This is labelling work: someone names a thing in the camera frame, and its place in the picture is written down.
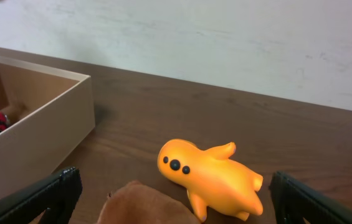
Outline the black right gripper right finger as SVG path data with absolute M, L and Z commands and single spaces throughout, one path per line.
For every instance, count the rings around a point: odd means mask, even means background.
M 352 211 L 292 176 L 276 171 L 269 185 L 277 224 L 352 224 Z

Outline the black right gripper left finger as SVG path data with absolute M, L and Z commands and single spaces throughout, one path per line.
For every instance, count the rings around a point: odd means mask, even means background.
M 0 223 L 68 224 L 81 193 L 80 171 L 68 167 L 0 199 Z

